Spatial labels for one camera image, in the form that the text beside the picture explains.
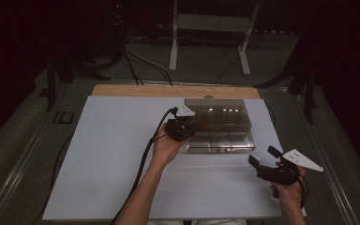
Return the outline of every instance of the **wooden board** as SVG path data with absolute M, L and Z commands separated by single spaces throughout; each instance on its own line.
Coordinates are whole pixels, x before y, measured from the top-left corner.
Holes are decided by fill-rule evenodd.
M 162 86 L 98 84 L 92 96 L 167 97 L 167 98 L 260 98 L 252 87 Z

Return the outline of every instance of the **black cable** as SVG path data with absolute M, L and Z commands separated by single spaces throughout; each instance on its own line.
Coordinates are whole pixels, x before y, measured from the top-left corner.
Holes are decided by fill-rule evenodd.
M 140 83 L 141 83 L 142 85 L 144 85 L 143 80 L 140 79 L 140 78 L 136 75 L 136 73 L 134 72 L 134 68 L 133 68 L 133 66 L 131 65 L 131 62 L 130 62 L 130 59 L 129 59 L 127 53 L 124 52 L 123 55 L 124 55 L 125 58 L 127 59 L 128 66 L 129 66 L 129 68 L 130 68 L 131 75 L 132 75 L 134 81 L 136 82 L 136 84 L 139 85 L 139 82 L 138 82 L 138 81 L 140 81 Z
M 306 180 L 306 177 L 304 176 L 304 175 L 302 175 L 302 174 L 300 174 L 300 176 L 303 178 L 303 181 L 304 181 L 304 183 L 306 184 L 306 189 L 305 189 L 305 193 L 303 194 L 303 190 L 304 190 L 304 186 L 303 186 L 303 183 L 302 183 L 302 181 L 299 179 L 299 181 L 300 181 L 300 185 L 301 185 L 301 187 L 302 187 L 302 194 L 303 194 L 303 204 L 302 204 L 302 208 L 304 207 L 304 205 L 306 204 L 306 201 L 307 201 L 307 198 L 308 198 L 308 194 L 309 194 L 309 186 L 308 186 L 308 182 L 307 182 L 307 180 Z
M 217 85 L 222 85 L 222 84 L 223 84 L 223 81 L 222 81 L 223 74 L 224 74 L 228 69 L 230 69 L 230 68 L 232 68 L 234 65 L 236 65 L 240 60 L 241 60 L 241 57 L 238 57 L 235 62 L 231 62 L 231 61 L 229 60 L 230 64 L 229 64 L 228 66 L 226 66 L 223 70 L 221 70 L 220 74 L 218 74 L 218 75 L 216 76 L 215 83 L 216 83 Z
M 306 203 L 306 199 L 305 199 L 306 193 L 305 193 L 305 189 L 304 189 L 303 183 L 300 180 L 300 178 L 297 178 L 297 183 L 299 183 L 300 188 L 302 190 L 302 199 L 300 200 L 300 205 L 301 205 L 301 208 L 303 208 Z
M 168 114 L 170 112 L 172 112 L 174 109 L 169 109 L 167 112 L 165 112 L 165 114 L 163 115 L 162 119 L 160 120 L 159 122 L 159 125 L 157 126 L 157 129 L 156 131 L 154 132 L 154 135 L 153 137 L 150 139 L 150 141 L 148 142 L 147 146 L 145 147 L 145 150 L 144 150 L 144 153 L 142 154 L 142 160 L 140 162 L 140 166 L 139 166 L 139 170 L 137 172 L 137 175 L 136 175 L 136 179 L 134 180 L 134 183 L 133 183 L 133 187 L 131 188 L 129 194 L 127 195 L 127 199 L 125 200 L 124 204 L 122 205 L 121 209 L 118 211 L 118 213 L 115 215 L 115 217 L 113 218 L 111 224 L 114 224 L 115 221 L 118 219 L 118 216 L 119 214 L 122 212 L 122 209 L 124 208 L 125 204 L 128 202 L 128 199 L 130 198 L 130 196 L 133 194 L 134 190 L 136 189 L 136 187 L 139 185 L 139 182 L 140 182 L 140 178 L 142 177 L 142 173 L 143 173 L 143 169 L 144 169 L 144 164 L 145 164 L 145 160 L 147 159 L 147 156 L 148 156 L 148 153 L 149 153 L 149 150 L 151 148 L 151 145 L 158 139 L 164 137 L 165 135 L 163 136 L 160 136 L 158 138 L 156 138 L 158 132 L 159 132 L 159 129 L 160 127 L 162 126 L 163 124 L 163 121 L 165 120 L 166 116 L 168 116 Z
M 126 52 L 126 53 L 130 53 L 131 55 L 135 56 L 136 58 L 138 58 L 138 59 L 140 59 L 140 60 L 142 60 L 142 61 L 144 61 L 144 62 L 148 63 L 148 64 L 149 64 L 149 65 L 151 65 L 152 67 L 154 67 L 154 68 L 158 69 L 158 70 L 159 70 L 159 71 L 163 74 L 163 76 L 164 76 L 164 77 L 168 80 L 169 84 L 170 84 L 171 86 L 173 86 L 173 84 L 172 84 L 172 77 L 171 77 L 171 75 L 170 75 L 170 74 L 168 74 L 168 73 L 167 73 L 167 71 L 166 71 L 166 70 L 162 70 L 160 67 L 157 67 L 156 65 L 154 65 L 154 64 L 152 64 L 151 62 L 149 62 L 149 61 L 147 61 L 147 60 L 143 59 L 143 58 L 142 58 L 142 57 L 140 57 L 139 55 L 137 55 L 137 54 L 135 54 L 135 53 L 133 53 L 133 52 L 129 51 L 127 48 L 125 48 L 125 52 Z
M 267 102 L 265 102 L 265 105 L 267 106 L 268 112 L 269 112 L 270 117 L 271 117 L 271 121 L 273 122 L 273 126 L 274 126 L 274 128 L 275 128 L 275 127 L 276 127 L 277 119 L 276 119 L 276 116 L 274 115 L 274 111 L 273 111 L 273 109 L 271 108 L 271 106 L 270 106 L 269 104 L 267 104 Z
M 149 67 L 155 68 L 156 70 L 158 70 L 158 71 L 160 72 L 160 74 L 163 75 L 163 77 L 164 77 L 165 79 L 168 80 L 169 84 L 170 84 L 171 86 L 173 86 L 171 76 L 170 76 L 169 74 L 167 74 L 167 72 L 164 71 L 163 69 L 161 69 L 160 67 L 158 67 L 158 66 L 156 66 L 156 65 L 154 65 L 154 64 L 151 64 L 151 63 L 149 63 L 149 62 L 147 62 L 147 61 L 145 61 L 145 60 L 137 61 L 137 60 L 131 59 L 131 58 L 129 58 L 129 60 L 132 61 L 132 62 L 135 62 L 135 63 L 139 63 L 139 64 L 142 64 L 142 65 L 145 65 L 145 66 L 149 66 Z
M 50 186 L 50 189 L 49 189 L 48 196 L 50 196 L 52 191 L 53 191 L 54 181 L 55 181 L 55 177 L 56 177 L 56 174 L 57 174 L 57 168 L 58 168 L 59 159 L 60 159 L 61 155 L 63 154 L 63 151 L 64 151 L 67 143 L 69 142 L 69 140 L 72 139 L 73 136 L 74 136 L 74 134 L 69 135 L 69 137 L 66 139 L 66 141 L 61 145 L 60 151 L 58 152 L 58 155 L 57 155 L 55 163 L 54 163 L 52 179 L 51 179 L 51 186 Z M 46 206 L 48 206 L 48 202 L 49 202 L 49 198 L 46 200 L 46 202 L 43 205 L 42 209 L 37 214 L 37 217 L 34 218 L 34 220 L 31 222 L 31 224 L 36 224 L 38 222 L 38 220 L 42 216 L 43 212 L 45 212 Z

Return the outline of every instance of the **wrist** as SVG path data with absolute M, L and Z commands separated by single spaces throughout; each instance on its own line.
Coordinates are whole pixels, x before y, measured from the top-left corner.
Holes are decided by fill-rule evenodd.
M 165 169 L 166 165 L 167 165 L 166 163 L 163 163 L 161 161 L 151 160 L 151 163 L 150 163 L 150 165 L 148 167 L 148 170 L 162 173 L 163 170 Z
M 286 219 L 288 219 L 289 224 L 291 224 L 291 225 L 305 225 L 306 224 L 306 220 L 300 209 L 298 211 L 295 211 L 292 214 L 287 215 Z

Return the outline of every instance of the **metal frame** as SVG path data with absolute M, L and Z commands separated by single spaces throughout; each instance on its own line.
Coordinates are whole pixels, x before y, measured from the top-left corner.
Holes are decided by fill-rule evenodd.
M 182 14 L 177 11 L 177 0 L 173 0 L 173 27 L 172 27 L 172 50 L 169 63 L 169 70 L 177 69 L 177 30 L 193 29 L 193 30 L 216 30 L 227 32 L 245 32 L 244 42 L 238 46 L 238 54 L 241 62 L 242 72 L 245 76 L 250 75 L 247 55 L 245 53 L 248 42 L 250 40 L 253 26 L 256 21 L 260 4 L 256 4 L 250 18 L 242 17 L 219 17 L 207 15 Z M 220 26 L 216 27 L 215 23 L 219 22 Z
M 34 133 L 34 135 L 29 139 L 28 144 L 25 146 L 24 151 L 20 155 L 18 161 L 11 169 L 10 173 L 8 174 L 3 186 L 0 188 L 0 217 L 2 216 L 3 212 L 5 211 L 8 203 L 15 193 L 17 186 L 23 179 L 25 172 L 28 169 L 28 166 L 38 150 L 38 147 L 43 139 L 43 135 L 45 133 L 46 127 L 49 123 L 54 119 L 54 115 L 59 107 L 61 106 L 64 98 L 66 97 L 69 91 L 69 84 L 60 83 L 59 84 L 59 91 L 58 91 L 58 98 L 55 101 L 55 104 L 52 105 L 51 110 L 46 112 L 43 118 L 40 120 L 39 125 Z
M 312 126 L 304 116 L 304 110 L 303 110 L 304 102 L 302 97 L 293 96 L 292 100 L 294 103 L 294 107 L 296 108 L 300 116 L 300 119 L 303 121 L 305 125 L 305 129 L 308 133 L 308 137 L 310 141 L 313 143 L 319 159 L 322 161 L 322 166 L 324 167 L 323 174 L 325 175 L 328 185 L 332 190 L 332 194 L 337 203 L 338 210 L 343 216 L 345 224 L 347 225 L 359 224 L 358 218 L 353 211 L 353 208 L 347 198 L 344 188 L 341 185 L 340 181 L 338 180 L 338 176 L 332 167 L 332 163 L 330 162 L 329 156 L 327 156 L 326 154 L 327 150 L 320 142 L 320 139 L 318 138 L 317 131 L 315 130 L 314 126 Z

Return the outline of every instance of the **table leg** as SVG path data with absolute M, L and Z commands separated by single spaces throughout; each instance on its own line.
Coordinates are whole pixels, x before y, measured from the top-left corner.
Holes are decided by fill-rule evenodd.
M 252 35 L 253 26 L 256 21 L 257 13 L 259 11 L 260 4 L 256 4 L 255 8 L 253 9 L 253 14 L 250 17 L 249 24 L 247 26 L 247 31 L 244 39 L 244 43 L 238 46 L 238 53 L 241 62 L 242 72 L 245 76 L 250 76 L 250 68 L 248 64 L 247 55 L 245 54 L 245 50 L 247 48 L 248 42 Z
M 172 51 L 169 62 L 169 71 L 176 71 L 177 67 L 177 0 L 173 1 L 173 30 L 172 30 Z

